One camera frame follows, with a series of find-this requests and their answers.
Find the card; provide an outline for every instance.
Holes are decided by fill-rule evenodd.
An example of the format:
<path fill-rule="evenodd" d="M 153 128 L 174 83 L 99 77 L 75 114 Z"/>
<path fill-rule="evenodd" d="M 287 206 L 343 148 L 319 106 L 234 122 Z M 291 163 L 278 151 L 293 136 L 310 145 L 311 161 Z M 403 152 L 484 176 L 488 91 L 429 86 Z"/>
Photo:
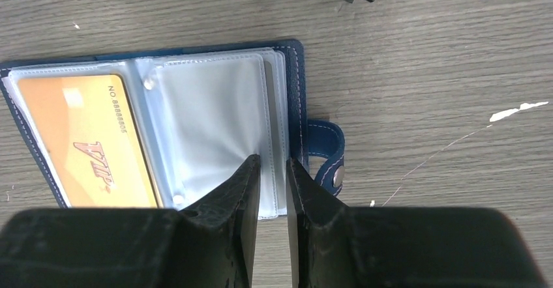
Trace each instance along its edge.
<path fill-rule="evenodd" d="M 72 207 L 158 207 L 117 75 L 24 78 L 19 90 Z"/>

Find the blue leather wallet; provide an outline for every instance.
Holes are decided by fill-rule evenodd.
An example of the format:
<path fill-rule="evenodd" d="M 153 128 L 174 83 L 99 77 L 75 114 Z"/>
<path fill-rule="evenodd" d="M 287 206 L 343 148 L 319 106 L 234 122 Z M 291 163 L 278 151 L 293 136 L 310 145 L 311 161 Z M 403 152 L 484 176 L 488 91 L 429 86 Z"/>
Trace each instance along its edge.
<path fill-rule="evenodd" d="M 175 48 L 166 50 L 140 51 L 132 53 L 117 53 L 111 55 L 95 55 L 66 59 L 42 59 L 36 61 L 13 61 L 0 64 L 0 76 L 7 77 L 14 67 L 45 65 L 54 63 L 79 63 L 93 61 L 114 61 L 141 57 L 163 57 L 172 55 L 187 55 L 208 53 L 214 51 L 247 50 L 252 48 L 273 48 L 281 51 L 286 60 L 286 83 L 288 95 L 288 128 L 290 139 L 290 156 L 298 159 L 308 169 L 309 156 L 319 156 L 327 161 L 318 170 L 316 181 L 327 191 L 337 195 L 342 189 L 342 172 L 344 165 L 344 134 L 339 126 L 327 121 L 310 120 L 307 116 L 304 50 L 298 40 L 276 40 L 267 42 L 246 42 L 216 46 L 200 46 Z M 19 131 L 37 162 L 44 178 L 60 207 L 66 207 L 60 197 L 57 183 L 50 175 L 48 166 L 44 163 L 42 153 L 37 149 L 37 141 L 29 129 L 29 124 L 21 115 L 16 103 L 0 81 L 0 89 L 8 104 Z"/>

